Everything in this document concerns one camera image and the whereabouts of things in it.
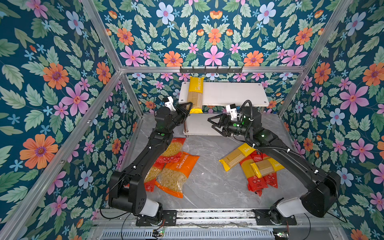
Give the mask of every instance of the wire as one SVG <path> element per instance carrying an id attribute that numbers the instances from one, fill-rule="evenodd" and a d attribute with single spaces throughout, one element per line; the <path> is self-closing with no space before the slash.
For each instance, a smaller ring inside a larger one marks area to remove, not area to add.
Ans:
<path id="1" fill-rule="evenodd" d="M 308 235 L 303 239 L 303 240 L 306 240 L 311 233 L 311 221 L 310 221 L 310 218 L 306 214 L 304 214 L 304 215 L 308 218 L 308 221 L 310 222 L 310 231 L 308 232 Z"/>
<path id="2" fill-rule="evenodd" d="M 124 240 L 124 239 L 122 238 L 122 227 L 124 226 L 124 223 L 125 223 L 125 221 L 127 220 L 127 218 L 129 217 L 129 215 L 125 218 L 124 222 L 122 222 L 122 225 L 121 225 L 121 231 L 120 231 L 121 240 Z"/>

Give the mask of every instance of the green leaf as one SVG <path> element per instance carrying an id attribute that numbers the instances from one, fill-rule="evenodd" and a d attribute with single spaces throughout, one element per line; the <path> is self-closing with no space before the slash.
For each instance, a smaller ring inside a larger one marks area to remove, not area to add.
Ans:
<path id="1" fill-rule="evenodd" d="M 14 84 L 19 90 L 22 89 L 24 79 L 17 67 L 12 65 L 3 65 L 2 73 L 11 84 Z"/>

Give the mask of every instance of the yellow pasta package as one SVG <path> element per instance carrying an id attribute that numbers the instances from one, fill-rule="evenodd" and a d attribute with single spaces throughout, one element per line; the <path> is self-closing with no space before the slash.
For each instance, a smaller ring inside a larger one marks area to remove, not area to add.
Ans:
<path id="1" fill-rule="evenodd" d="M 203 80 L 202 78 L 191 77 L 188 90 L 187 102 L 192 102 L 190 113 L 203 113 Z"/>

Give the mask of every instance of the red pasta package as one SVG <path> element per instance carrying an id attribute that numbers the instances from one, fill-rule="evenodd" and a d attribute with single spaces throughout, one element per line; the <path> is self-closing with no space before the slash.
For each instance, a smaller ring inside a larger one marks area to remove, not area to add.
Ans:
<path id="1" fill-rule="evenodd" d="M 168 148 L 156 160 L 158 163 L 178 162 L 182 154 L 182 148 L 185 142 L 184 137 L 175 137 Z"/>

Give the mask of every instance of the orange flower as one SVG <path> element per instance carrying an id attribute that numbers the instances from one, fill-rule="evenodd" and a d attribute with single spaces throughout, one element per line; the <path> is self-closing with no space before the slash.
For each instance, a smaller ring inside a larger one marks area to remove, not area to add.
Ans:
<path id="1" fill-rule="evenodd" d="M 109 67 L 105 65 L 104 62 L 98 63 L 96 68 L 96 73 L 99 75 L 100 82 L 103 82 L 103 84 L 107 84 L 109 82 L 109 79 L 111 78 L 111 73 L 109 72 Z"/>
<path id="2" fill-rule="evenodd" d="M 260 66 L 260 63 L 264 61 L 264 58 L 262 58 L 264 55 L 262 53 L 259 53 L 259 51 L 254 51 L 252 53 L 248 53 L 247 57 L 244 58 L 244 66 L 246 67 L 257 67 Z"/>
<path id="3" fill-rule="evenodd" d="M 331 65 L 329 63 L 322 63 L 317 67 L 316 72 L 314 74 L 315 82 L 318 84 L 323 84 L 329 78 L 328 74 L 331 74 L 331 69 L 329 68 Z"/>
<path id="4" fill-rule="evenodd" d="M 156 104 L 154 104 L 152 101 L 147 101 L 147 102 L 145 103 L 145 106 L 146 106 L 147 108 L 149 108 L 149 109 L 155 109 Z"/>
<path id="5" fill-rule="evenodd" d="M 306 138 L 304 140 L 303 146 L 304 146 L 305 150 L 311 151 L 313 149 L 313 142 L 312 142 L 312 140 L 309 139 L 309 138 Z"/>
<path id="6" fill-rule="evenodd" d="M 80 228 L 82 225 L 83 225 L 83 222 L 84 222 L 84 218 L 80 219 L 77 224 L 76 224 L 76 227 L 77 228 Z"/>
<path id="7" fill-rule="evenodd" d="M 118 14 L 117 14 L 116 12 L 114 12 L 114 11 L 109 11 L 108 13 L 109 13 L 109 15 L 110 15 L 113 19 L 118 18 Z"/>
<path id="8" fill-rule="evenodd" d="M 368 237 L 363 235 L 359 229 L 352 229 L 351 238 L 353 240 L 368 240 Z"/>
<path id="9" fill-rule="evenodd" d="M 197 31 L 197 35 L 203 36 L 204 35 L 204 30 L 200 29 Z"/>
<path id="10" fill-rule="evenodd" d="M 368 86 L 372 84 L 377 86 L 380 84 L 380 80 L 384 81 L 384 63 L 372 64 L 369 66 L 369 69 L 366 69 L 364 72 L 364 77 L 362 78 L 363 82 L 367 82 Z"/>
<path id="11" fill-rule="evenodd" d="M 297 45 L 303 45 L 304 43 L 308 42 L 310 40 L 310 37 L 312 37 L 313 32 L 312 28 L 304 28 L 302 31 L 300 31 L 295 40 Z"/>
<path id="12" fill-rule="evenodd" d="M 55 139 L 48 136 L 45 139 L 44 134 L 36 134 L 35 139 L 28 138 L 23 147 L 27 148 L 20 151 L 20 159 L 27 160 L 24 165 L 30 169 L 37 164 L 37 169 L 42 169 L 47 166 L 47 161 L 51 162 L 55 156 L 53 153 L 58 151 L 57 144 L 53 144 Z"/>
<path id="13" fill-rule="evenodd" d="M 48 82 L 48 86 L 55 88 L 57 90 L 62 89 L 67 86 L 67 83 L 70 81 L 67 70 L 63 69 L 63 66 L 60 64 L 49 64 L 50 68 L 45 67 L 43 72 L 44 81 Z"/>
<path id="14" fill-rule="evenodd" d="M 208 37 L 209 37 L 208 41 L 212 43 L 212 45 L 216 45 L 218 42 L 220 42 L 221 33 L 218 31 L 217 28 L 214 28 L 208 34 Z"/>
<path id="15" fill-rule="evenodd" d="M 225 32 L 225 34 L 227 36 L 232 36 L 233 35 L 233 30 L 228 28 L 227 31 Z"/>
<path id="16" fill-rule="evenodd" d="M 169 53 L 166 53 L 164 57 L 164 63 L 167 64 L 167 67 L 181 67 L 183 59 L 181 58 L 179 53 L 169 51 Z"/>
<path id="17" fill-rule="evenodd" d="M 114 154 L 118 154 L 119 151 L 120 151 L 120 147 L 121 147 L 121 141 L 120 141 L 120 139 L 116 138 L 115 141 L 113 141 L 113 144 L 112 144 L 112 152 Z"/>
<path id="18" fill-rule="evenodd" d="M 117 35 L 119 37 L 120 42 L 124 43 L 127 46 L 132 45 L 135 41 L 132 36 L 132 33 L 130 31 L 127 31 L 125 28 L 119 28 Z"/>
<path id="19" fill-rule="evenodd" d="M 274 107 L 276 107 L 276 104 L 277 104 L 277 102 L 272 100 L 272 101 L 269 102 L 269 105 L 268 105 L 267 108 L 274 108 Z"/>
<path id="20" fill-rule="evenodd" d="M 319 18 L 319 17 L 321 17 L 322 15 L 323 15 L 323 10 L 319 10 L 319 11 L 317 11 L 315 14 L 314 14 L 314 18 Z"/>

